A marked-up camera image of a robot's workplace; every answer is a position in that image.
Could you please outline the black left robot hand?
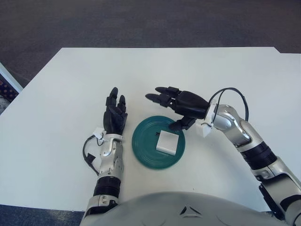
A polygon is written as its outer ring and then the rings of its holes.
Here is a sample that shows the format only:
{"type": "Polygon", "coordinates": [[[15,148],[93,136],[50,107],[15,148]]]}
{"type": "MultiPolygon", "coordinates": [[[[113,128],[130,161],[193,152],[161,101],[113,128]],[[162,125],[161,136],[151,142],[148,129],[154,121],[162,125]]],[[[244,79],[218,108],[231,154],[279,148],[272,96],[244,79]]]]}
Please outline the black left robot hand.
{"type": "Polygon", "coordinates": [[[103,127],[107,134],[122,135],[127,121],[126,100],[123,95],[117,102],[118,88],[114,87],[106,98],[103,127]]]}

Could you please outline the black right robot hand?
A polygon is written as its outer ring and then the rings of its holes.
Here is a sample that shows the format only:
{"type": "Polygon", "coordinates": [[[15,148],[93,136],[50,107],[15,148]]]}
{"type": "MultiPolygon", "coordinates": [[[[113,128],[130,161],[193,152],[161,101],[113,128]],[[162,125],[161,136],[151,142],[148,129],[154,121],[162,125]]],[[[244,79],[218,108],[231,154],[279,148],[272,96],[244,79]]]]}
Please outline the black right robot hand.
{"type": "Polygon", "coordinates": [[[209,103],[202,97],[174,87],[156,87],[158,94],[146,94],[145,97],[163,107],[170,107],[176,114],[182,116],[169,125],[173,131],[188,130],[197,119],[204,119],[209,103]]]}

